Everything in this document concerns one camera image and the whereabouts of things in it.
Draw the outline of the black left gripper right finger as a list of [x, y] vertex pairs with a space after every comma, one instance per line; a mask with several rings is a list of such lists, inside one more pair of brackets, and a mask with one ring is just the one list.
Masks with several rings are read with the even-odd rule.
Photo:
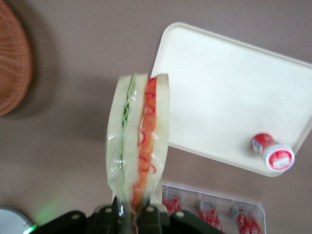
[[139, 234], [168, 234], [170, 217], [165, 206], [145, 206], [140, 211]]

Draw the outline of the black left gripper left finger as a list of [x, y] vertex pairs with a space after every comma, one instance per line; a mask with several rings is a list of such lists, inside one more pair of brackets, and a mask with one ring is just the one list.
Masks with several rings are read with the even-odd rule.
[[91, 234], [118, 233], [118, 202], [113, 199], [110, 205], [101, 205], [94, 210], [94, 220], [91, 223]]

